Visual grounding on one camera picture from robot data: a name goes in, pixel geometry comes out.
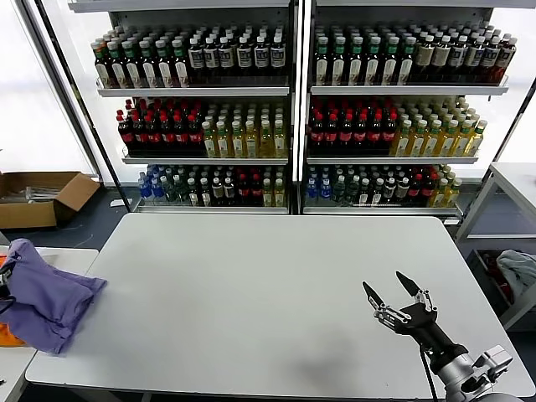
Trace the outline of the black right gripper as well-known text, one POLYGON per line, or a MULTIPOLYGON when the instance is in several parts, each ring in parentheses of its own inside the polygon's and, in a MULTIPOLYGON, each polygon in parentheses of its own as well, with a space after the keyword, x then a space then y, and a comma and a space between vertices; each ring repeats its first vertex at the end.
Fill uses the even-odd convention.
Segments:
POLYGON ((364 281, 363 288, 368 303, 374 309, 374 318, 393 332, 411 336, 424 350, 433 369, 442 369, 458 356, 468 354, 463 345, 453 343, 437 325, 437 307, 430 292, 421 289, 415 281, 400 271, 396 272, 396 276, 416 304, 404 307, 400 312, 394 310, 364 281), (406 323, 403 323, 401 312, 410 317, 406 323))

